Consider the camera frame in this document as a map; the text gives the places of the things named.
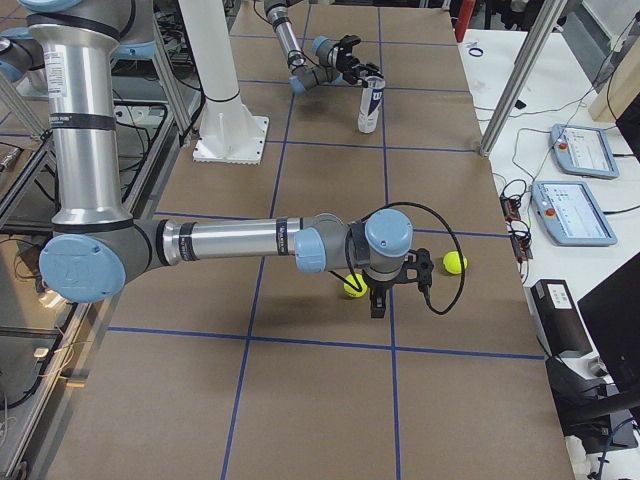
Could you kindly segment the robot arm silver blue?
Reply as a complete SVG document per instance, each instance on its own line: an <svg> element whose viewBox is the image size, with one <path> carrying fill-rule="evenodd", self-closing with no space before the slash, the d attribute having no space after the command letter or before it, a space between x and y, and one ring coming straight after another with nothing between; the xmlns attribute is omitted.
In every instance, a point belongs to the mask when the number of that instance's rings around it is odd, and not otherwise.
<svg viewBox="0 0 640 480"><path fill-rule="evenodd" d="M312 43L312 53L317 59L307 56L288 16L288 8L295 4L297 1L264 1L265 19L279 41L290 72L289 83L295 93L340 81L367 88L374 80L383 79L379 66L363 63L354 55L354 47L361 43L357 35L345 35L340 40L318 36Z"/></svg>
<svg viewBox="0 0 640 480"><path fill-rule="evenodd" d="M355 269L369 288L372 318L384 317L387 292L418 282L419 254L411 251L409 218L382 207L344 223L332 214L309 218L178 224L135 220L122 203L111 59L150 58L156 51L153 1L18 1L28 32L42 47L55 146L60 208L53 237L39 256L45 284L62 297L93 303L119 293L147 271L208 258L289 256L302 272ZM379 67L352 53L358 36L317 37L319 66L309 68L288 16L300 1L264 1L289 69L302 93L344 80L364 87L358 128L375 129L384 89ZM203 136L198 161L259 163L269 119L243 104L221 1L180 2L199 79Z"/></svg>

